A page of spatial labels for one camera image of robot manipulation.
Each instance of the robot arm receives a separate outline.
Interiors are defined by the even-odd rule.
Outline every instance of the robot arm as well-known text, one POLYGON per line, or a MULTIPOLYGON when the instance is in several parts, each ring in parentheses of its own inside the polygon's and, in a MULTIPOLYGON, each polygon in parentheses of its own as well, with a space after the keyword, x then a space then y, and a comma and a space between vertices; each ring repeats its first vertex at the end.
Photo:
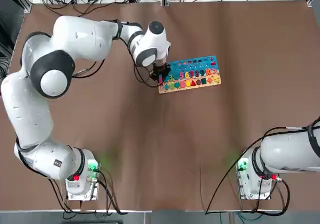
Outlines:
POLYGON ((272 180, 281 180, 279 173, 320 172, 320 129, 313 130, 318 121, 304 128, 304 132, 265 137, 260 147, 243 154, 237 163, 242 199, 269 197, 272 180))
POLYGON ((164 79, 171 45, 165 32, 159 22, 151 22, 144 34, 137 23, 61 16, 52 37, 32 33, 24 44, 21 70, 8 75, 1 85, 4 106, 17 135, 15 155, 48 178, 66 179, 68 193, 82 195, 78 200, 85 201, 94 189, 88 177, 98 164, 89 150, 66 146, 51 137, 54 124, 45 98, 63 96, 75 61, 105 59, 116 39, 126 43, 137 66, 152 64, 153 77, 162 75, 164 79))
POLYGON ((138 23, 92 21, 62 16, 53 27, 53 36, 36 32, 27 40, 22 60, 34 87, 44 97, 57 98, 68 90, 75 61, 79 58, 101 61, 108 55, 113 40, 122 39, 137 66, 153 65, 154 80, 165 78, 171 44, 166 30, 151 22, 144 34, 138 23))

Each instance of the brown tabletop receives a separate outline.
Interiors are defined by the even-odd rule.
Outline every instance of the brown tabletop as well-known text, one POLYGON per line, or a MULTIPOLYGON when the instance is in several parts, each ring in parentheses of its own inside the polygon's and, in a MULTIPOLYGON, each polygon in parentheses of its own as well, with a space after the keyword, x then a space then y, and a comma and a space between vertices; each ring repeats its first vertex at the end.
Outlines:
MULTIPOLYGON (((71 7, 59 12, 77 15, 71 7)), ((20 68, 27 35, 52 34, 58 16, 33 5, 25 17, 11 71, 20 68)), ((111 172, 122 210, 202 210, 200 169, 207 207, 231 161, 265 130, 306 125, 320 113, 319 28, 304 1, 112 4, 86 17, 144 28, 158 20, 172 43, 169 60, 216 55, 221 70, 221 85, 159 95, 135 80, 125 46, 115 41, 95 76, 73 80, 65 96, 49 100, 53 136, 95 154, 111 172)), ((78 60, 76 68, 91 64, 78 60)), ((48 181, 14 156, 15 133, 0 108, 0 210, 59 209, 48 181)), ((225 180, 211 210, 240 209, 234 177, 225 180)), ((319 210, 319 174, 282 177, 291 188, 291 210, 319 210)), ((260 207, 281 209, 277 196, 260 207)), ((100 192, 83 208, 106 209, 105 201, 100 192)))

